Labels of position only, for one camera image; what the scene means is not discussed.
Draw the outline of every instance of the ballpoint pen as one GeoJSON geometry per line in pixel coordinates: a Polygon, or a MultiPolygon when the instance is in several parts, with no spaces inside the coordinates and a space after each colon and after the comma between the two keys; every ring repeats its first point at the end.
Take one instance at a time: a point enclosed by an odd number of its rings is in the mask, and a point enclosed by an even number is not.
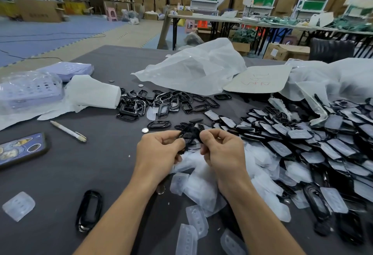
{"type": "Polygon", "coordinates": [[[59,129],[63,130],[64,132],[68,133],[69,135],[74,136],[81,142],[87,141],[87,138],[84,135],[80,134],[79,132],[74,132],[72,130],[69,130],[68,128],[64,127],[63,125],[59,124],[56,121],[50,121],[50,123],[53,124],[55,127],[58,127],[59,129]]]}

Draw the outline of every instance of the smartphone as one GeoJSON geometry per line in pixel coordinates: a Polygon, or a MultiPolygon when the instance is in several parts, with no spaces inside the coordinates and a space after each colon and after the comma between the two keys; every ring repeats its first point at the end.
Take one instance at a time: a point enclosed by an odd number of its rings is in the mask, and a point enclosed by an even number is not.
{"type": "Polygon", "coordinates": [[[45,154],[45,135],[38,132],[0,145],[0,169],[45,154]]]}

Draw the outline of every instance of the pink stool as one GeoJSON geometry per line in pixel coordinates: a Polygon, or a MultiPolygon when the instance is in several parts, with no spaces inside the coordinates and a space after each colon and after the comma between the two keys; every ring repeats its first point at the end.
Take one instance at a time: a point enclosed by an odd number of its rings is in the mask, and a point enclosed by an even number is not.
{"type": "Polygon", "coordinates": [[[107,20],[111,22],[117,22],[116,12],[114,8],[106,8],[107,20]]]}
{"type": "Polygon", "coordinates": [[[194,25],[195,25],[194,20],[192,19],[185,20],[185,33],[192,32],[194,25]]]}

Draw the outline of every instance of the black chair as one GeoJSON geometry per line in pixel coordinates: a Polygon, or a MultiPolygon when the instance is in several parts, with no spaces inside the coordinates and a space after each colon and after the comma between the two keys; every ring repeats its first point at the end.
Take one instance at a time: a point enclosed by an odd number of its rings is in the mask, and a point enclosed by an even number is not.
{"type": "Polygon", "coordinates": [[[310,44],[310,61],[332,63],[338,60],[353,58],[355,44],[353,41],[336,41],[312,38],[310,44]]]}

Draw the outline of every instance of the right hand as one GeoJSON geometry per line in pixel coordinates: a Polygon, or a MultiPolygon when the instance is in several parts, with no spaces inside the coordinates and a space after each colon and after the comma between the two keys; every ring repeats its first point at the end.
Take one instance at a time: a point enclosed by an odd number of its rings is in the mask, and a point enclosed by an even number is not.
{"type": "Polygon", "coordinates": [[[242,140],[222,129],[208,129],[200,133],[201,155],[216,173],[220,191],[226,197],[237,183],[251,183],[246,171],[242,140]]]}

